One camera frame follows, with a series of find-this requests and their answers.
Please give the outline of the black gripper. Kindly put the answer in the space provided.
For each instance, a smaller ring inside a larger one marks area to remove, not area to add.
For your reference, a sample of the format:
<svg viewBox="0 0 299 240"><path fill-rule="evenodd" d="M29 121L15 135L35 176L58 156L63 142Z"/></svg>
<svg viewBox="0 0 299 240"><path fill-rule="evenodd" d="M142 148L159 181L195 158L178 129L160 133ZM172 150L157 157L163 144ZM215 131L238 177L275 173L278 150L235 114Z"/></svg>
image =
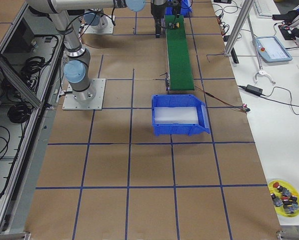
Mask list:
<svg viewBox="0 0 299 240"><path fill-rule="evenodd" d="M182 1L181 0L172 0L170 2L171 14L172 15L180 15L182 9Z"/></svg>
<svg viewBox="0 0 299 240"><path fill-rule="evenodd" d="M154 18L156 38L161 37L162 19L164 18L166 7L167 7L167 0L150 1L150 12Z"/></svg>

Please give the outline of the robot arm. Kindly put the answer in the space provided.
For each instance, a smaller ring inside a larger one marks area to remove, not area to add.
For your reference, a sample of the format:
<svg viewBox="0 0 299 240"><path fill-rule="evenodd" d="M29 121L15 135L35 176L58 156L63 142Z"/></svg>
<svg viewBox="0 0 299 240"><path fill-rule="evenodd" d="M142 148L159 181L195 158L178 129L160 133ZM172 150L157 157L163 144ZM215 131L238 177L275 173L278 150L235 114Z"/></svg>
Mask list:
<svg viewBox="0 0 299 240"><path fill-rule="evenodd" d="M74 32L68 10L129 8L131 11L139 12L146 4L144 0L28 0L27 3L33 9L48 14L58 33L64 36L66 54L69 58L63 69L64 75L72 88L73 98L81 103L94 99L97 90L88 77L90 52Z"/></svg>
<svg viewBox="0 0 299 240"><path fill-rule="evenodd" d="M178 28L179 24L176 22L180 18L182 11L182 1L181 0L151 0L150 1L150 12L154 19L155 24L155 34L159 36L161 34L161 29L165 28L162 26L162 21L164 16L167 14L167 9L170 11L170 15L173 16L173 21L168 24L168 28ZM115 25L113 20L113 15L106 16L103 9L87 9L84 13L83 21L86 26L93 26L95 28L104 29L110 19Z"/></svg>

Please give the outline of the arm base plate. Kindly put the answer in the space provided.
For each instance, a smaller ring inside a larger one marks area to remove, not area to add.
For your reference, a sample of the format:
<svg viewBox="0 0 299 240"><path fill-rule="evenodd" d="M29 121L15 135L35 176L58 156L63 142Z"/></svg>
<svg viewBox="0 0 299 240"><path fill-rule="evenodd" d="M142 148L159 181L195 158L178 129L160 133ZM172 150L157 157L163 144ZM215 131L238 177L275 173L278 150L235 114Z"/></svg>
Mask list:
<svg viewBox="0 0 299 240"><path fill-rule="evenodd" d="M101 111L103 108L105 78L91 78L90 86L84 92L77 92L68 84L67 91L72 92L64 97L62 109L65 111Z"/></svg>
<svg viewBox="0 0 299 240"><path fill-rule="evenodd" d="M114 24L111 19L106 16L99 17L97 25L85 24L82 33L95 35L112 35L114 33Z"/></svg>

